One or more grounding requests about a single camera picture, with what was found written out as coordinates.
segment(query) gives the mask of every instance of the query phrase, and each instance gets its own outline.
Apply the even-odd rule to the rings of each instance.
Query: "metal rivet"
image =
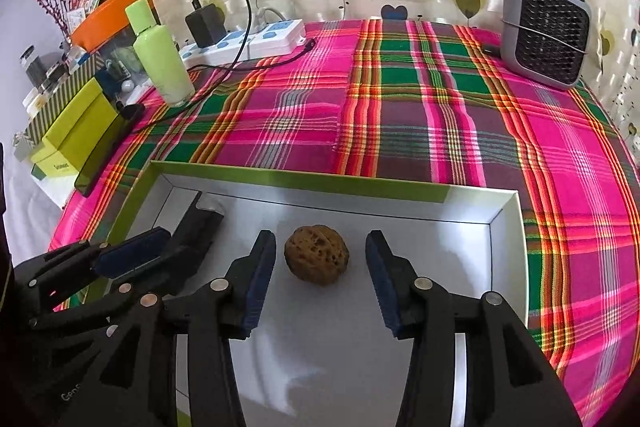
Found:
[[[229,281],[226,279],[213,279],[209,286],[214,292],[222,292],[222,290],[229,288]]]
[[[414,281],[414,285],[418,290],[430,290],[433,288],[433,281],[427,277],[418,277],[418,279]]]
[[[496,292],[487,293],[484,298],[489,304],[493,304],[494,306],[498,306],[502,304],[502,295]]]
[[[149,308],[149,306],[153,306],[158,302],[158,296],[153,293],[148,293],[140,299],[140,304],[142,304],[145,308]]]

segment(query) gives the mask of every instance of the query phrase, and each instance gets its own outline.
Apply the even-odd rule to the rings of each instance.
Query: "green bottle cap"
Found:
[[[124,12],[127,14],[131,28],[137,36],[157,24],[147,0],[135,1],[135,3],[127,6]]]

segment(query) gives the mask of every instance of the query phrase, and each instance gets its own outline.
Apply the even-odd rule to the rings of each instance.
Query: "white ball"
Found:
[[[136,84],[133,83],[133,80],[125,80],[122,83],[122,92],[131,92],[136,87]]]

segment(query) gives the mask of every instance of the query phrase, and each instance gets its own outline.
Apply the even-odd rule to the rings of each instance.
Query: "walnut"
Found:
[[[347,270],[349,250],[335,230],[314,225],[300,227],[287,239],[284,257],[293,275],[326,286]]]

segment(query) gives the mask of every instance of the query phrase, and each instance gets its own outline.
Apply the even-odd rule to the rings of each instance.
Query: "white power strip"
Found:
[[[229,33],[218,44],[200,49],[189,44],[180,50],[180,57],[187,69],[200,64],[219,66],[233,62],[244,39],[244,31]],[[269,24],[261,32],[249,35],[240,60],[289,55],[297,46],[305,43],[305,25],[301,19]]]

